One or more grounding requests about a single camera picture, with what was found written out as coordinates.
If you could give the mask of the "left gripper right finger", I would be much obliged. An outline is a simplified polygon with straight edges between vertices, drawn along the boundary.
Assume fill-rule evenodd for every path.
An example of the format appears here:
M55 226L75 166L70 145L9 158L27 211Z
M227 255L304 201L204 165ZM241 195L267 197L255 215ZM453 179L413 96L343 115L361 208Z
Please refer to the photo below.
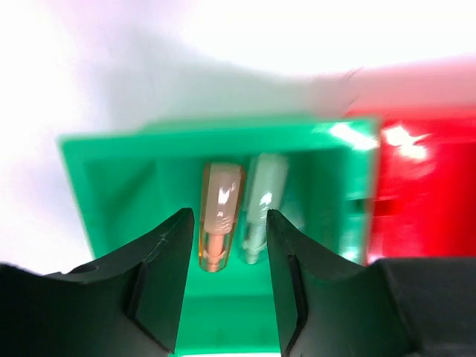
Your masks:
M392 258L360 266L266 222L283 356L473 356L475 259Z

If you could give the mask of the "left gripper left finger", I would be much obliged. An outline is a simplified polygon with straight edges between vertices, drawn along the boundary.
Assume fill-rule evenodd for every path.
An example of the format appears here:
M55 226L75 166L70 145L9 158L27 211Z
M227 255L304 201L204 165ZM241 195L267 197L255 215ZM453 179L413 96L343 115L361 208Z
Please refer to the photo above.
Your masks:
M3 356L169 356L193 243L182 208L123 247L66 274L1 266Z

